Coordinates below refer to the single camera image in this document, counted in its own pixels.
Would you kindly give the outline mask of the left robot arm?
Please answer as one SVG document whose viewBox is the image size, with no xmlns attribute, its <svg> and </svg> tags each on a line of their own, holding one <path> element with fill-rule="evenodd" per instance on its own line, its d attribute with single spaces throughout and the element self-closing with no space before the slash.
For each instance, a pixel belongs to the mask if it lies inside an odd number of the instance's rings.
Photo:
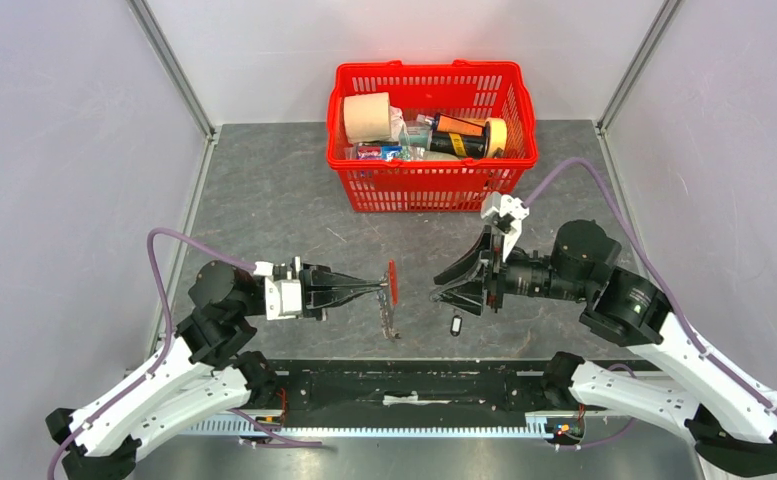
<svg viewBox="0 0 777 480">
<path fill-rule="evenodd" d="M 46 417 L 59 446 L 48 476 L 62 468 L 69 479 L 125 479 L 175 434 L 219 412 L 284 405 L 267 358 L 245 348 L 257 333 L 249 318 L 323 321 L 329 309 L 367 294 L 390 322 L 398 296 L 393 262 L 378 280 L 298 257 L 251 268 L 207 263 L 189 290 L 192 312 L 167 326 L 147 361 L 87 406 Z"/>
</svg>

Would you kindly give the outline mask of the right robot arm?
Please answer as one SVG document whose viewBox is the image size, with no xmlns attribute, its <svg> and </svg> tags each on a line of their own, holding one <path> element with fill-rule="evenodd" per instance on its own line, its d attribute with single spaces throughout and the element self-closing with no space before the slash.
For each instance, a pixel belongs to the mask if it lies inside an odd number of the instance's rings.
<svg viewBox="0 0 777 480">
<path fill-rule="evenodd" d="M 508 249 L 505 234 L 488 225 L 435 277 L 432 299 L 474 315 L 499 309 L 509 295 L 582 304 L 580 322 L 592 334 L 647 360 L 674 386 L 558 352 L 541 378 L 549 406 L 611 409 L 678 435 L 702 459 L 735 476 L 777 474 L 777 390 L 686 330 L 663 291 L 617 265 L 620 250 L 588 220 L 561 226 L 548 255 Z"/>
</svg>

